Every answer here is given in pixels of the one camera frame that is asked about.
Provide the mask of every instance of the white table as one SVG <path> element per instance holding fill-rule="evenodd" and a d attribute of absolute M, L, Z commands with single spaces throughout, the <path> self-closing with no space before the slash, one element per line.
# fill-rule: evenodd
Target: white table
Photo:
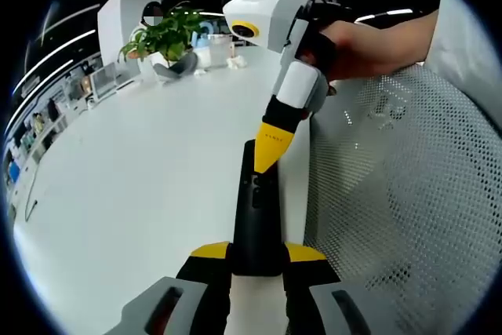
<path fill-rule="evenodd" d="M 245 69 L 111 96 L 40 161 L 28 205 L 38 204 L 27 223 L 17 217 L 15 240 L 66 332 L 109 330 L 125 303 L 175 276 L 192 250 L 232 240 L 244 143 L 256 135 L 279 69 L 278 54 L 239 52 Z M 308 161 L 302 122 L 279 164 L 291 242 L 304 237 Z M 226 333 L 280 333 L 285 302 L 281 278 L 234 278 Z"/>

